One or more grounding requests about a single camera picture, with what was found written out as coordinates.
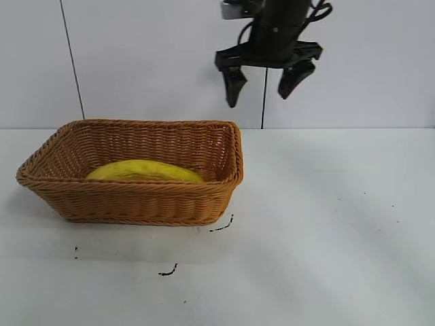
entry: black wire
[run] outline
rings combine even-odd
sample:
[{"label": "black wire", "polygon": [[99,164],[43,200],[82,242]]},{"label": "black wire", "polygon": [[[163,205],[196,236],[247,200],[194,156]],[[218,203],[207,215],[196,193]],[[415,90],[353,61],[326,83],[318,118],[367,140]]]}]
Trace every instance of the black wire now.
[{"label": "black wire", "polygon": [[254,23],[254,22],[251,21],[250,23],[246,24],[245,27],[242,28],[242,30],[241,30],[241,32],[240,32],[240,34],[239,34],[239,37],[237,38],[237,45],[240,45],[240,43],[242,43],[243,34],[245,34],[245,32],[247,31],[247,29],[248,29],[249,27],[251,27],[253,23]]},{"label": "black wire", "polygon": [[266,68],[264,74],[264,92],[263,92],[263,109],[261,112],[261,129],[264,129],[264,112],[266,111],[266,95],[267,95],[267,77],[269,74],[269,68]]},{"label": "black wire", "polygon": [[[304,24],[300,28],[299,32],[296,34],[297,35],[296,39],[299,38],[300,34],[312,22],[317,22],[318,20],[324,19],[332,12],[332,5],[330,3],[325,3],[325,2],[326,0],[319,0],[319,2],[317,2],[317,5],[314,5],[313,2],[311,2],[311,8],[313,8],[313,11],[311,12],[310,16],[307,17]],[[320,15],[317,15],[320,11],[324,9],[326,9],[325,12],[321,13]]]}]

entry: robotic arm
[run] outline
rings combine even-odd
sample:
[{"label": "robotic arm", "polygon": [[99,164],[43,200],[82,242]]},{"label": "robotic arm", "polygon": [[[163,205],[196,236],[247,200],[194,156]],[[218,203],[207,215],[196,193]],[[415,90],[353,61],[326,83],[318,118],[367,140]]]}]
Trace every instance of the robotic arm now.
[{"label": "robotic arm", "polygon": [[[313,58],[319,60],[323,49],[298,38],[308,24],[332,12],[326,0],[317,5],[311,0],[222,0],[221,9],[224,19],[253,18],[241,31],[236,46],[216,52],[215,64],[224,76],[230,107],[236,106],[247,82],[241,66],[283,69],[278,93],[284,99],[314,72]],[[249,27],[249,39],[241,43]]]}]

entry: white surface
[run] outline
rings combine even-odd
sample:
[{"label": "white surface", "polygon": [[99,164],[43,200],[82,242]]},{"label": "white surface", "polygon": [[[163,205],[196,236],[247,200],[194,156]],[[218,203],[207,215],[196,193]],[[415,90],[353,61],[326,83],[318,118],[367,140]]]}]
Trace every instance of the white surface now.
[{"label": "white surface", "polygon": [[317,70],[283,101],[270,70],[267,128],[435,126],[435,2],[332,0],[302,39],[324,47]]},{"label": "white surface", "polygon": [[63,221],[14,180],[50,134],[0,130],[2,325],[435,325],[435,130],[246,130],[203,228]]},{"label": "white surface", "polygon": [[259,128],[265,69],[248,79],[236,109],[225,101],[215,51],[246,21],[225,21],[218,0],[64,0],[86,117],[232,120]]},{"label": "white surface", "polygon": [[82,113],[58,0],[4,0],[0,128],[54,128]]}]

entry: black cable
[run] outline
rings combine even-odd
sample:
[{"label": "black cable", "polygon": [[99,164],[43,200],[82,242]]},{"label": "black cable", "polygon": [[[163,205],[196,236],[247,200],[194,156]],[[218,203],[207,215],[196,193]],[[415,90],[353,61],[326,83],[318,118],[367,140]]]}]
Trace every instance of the black cable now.
[{"label": "black cable", "polygon": [[311,12],[310,16],[307,17],[304,24],[300,28],[299,32],[296,34],[296,39],[299,38],[300,34],[306,29],[308,25],[310,25],[312,22],[318,22],[319,20],[324,19],[326,16],[329,16],[329,14],[332,12],[332,5],[330,3],[325,3],[326,0],[319,0],[317,5],[314,5],[313,2],[311,2],[311,8],[313,8],[313,11]]},{"label": "black cable", "polygon": [[264,74],[264,91],[263,91],[263,109],[261,112],[261,129],[264,129],[264,112],[266,111],[266,95],[267,95],[267,77],[269,74],[269,68],[266,68]]},{"label": "black cable", "polygon": [[240,45],[242,43],[243,35],[247,31],[247,29],[252,26],[253,23],[254,23],[254,21],[251,21],[250,23],[246,24],[245,27],[242,28],[242,30],[239,34],[239,37],[237,38],[237,45]]},{"label": "black cable", "polygon": [[67,27],[67,19],[65,18],[65,11],[63,9],[62,0],[59,0],[59,3],[60,3],[60,11],[62,12],[63,26],[65,28],[65,34],[67,36],[67,43],[68,43],[68,49],[69,49],[69,57],[71,59],[71,65],[73,67],[75,87],[77,88],[77,95],[79,97],[80,109],[82,110],[82,117],[83,117],[83,119],[86,119],[86,117],[84,115],[82,95],[80,94],[79,81],[78,81],[78,78],[77,78],[77,71],[75,70],[73,50],[71,49],[71,40],[69,39],[69,33],[68,33],[68,27]]}]

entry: basket rim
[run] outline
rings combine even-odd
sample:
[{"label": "basket rim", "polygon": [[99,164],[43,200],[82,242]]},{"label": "basket rim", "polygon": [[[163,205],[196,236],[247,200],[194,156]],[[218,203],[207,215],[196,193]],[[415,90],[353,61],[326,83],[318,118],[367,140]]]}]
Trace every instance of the basket rim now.
[{"label": "basket rim", "polygon": [[[235,170],[227,178],[222,181],[207,181],[205,183],[195,183],[186,181],[148,181],[148,180],[136,180],[136,181],[123,181],[123,180],[97,180],[97,179],[85,179],[85,178],[57,178],[57,177],[36,177],[29,173],[43,157],[48,153],[53,145],[62,140],[74,126],[91,126],[93,124],[129,124],[138,126],[155,126],[155,127],[176,127],[176,126],[227,126],[232,130],[232,137],[235,142]],[[85,119],[76,120],[65,124],[60,127],[30,158],[28,158],[18,169],[16,178],[19,184],[23,186],[43,187],[44,189],[55,188],[69,188],[68,185],[77,189],[79,185],[84,187],[84,190],[88,187],[95,189],[99,185],[103,189],[114,188],[116,186],[128,187],[131,189],[141,188],[146,186],[148,189],[154,188],[155,190],[161,190],[167,187],[182,185],[186,191],[188,190],[216,190],[216,188],[224,187],[236,187],[243,180],[243,156],[241,149],[241,133],[239,127],[231,121],[219,121],[219,120],[199,120],[199,121],[141,121],[141,120],[119,120],[119,119]]]}]

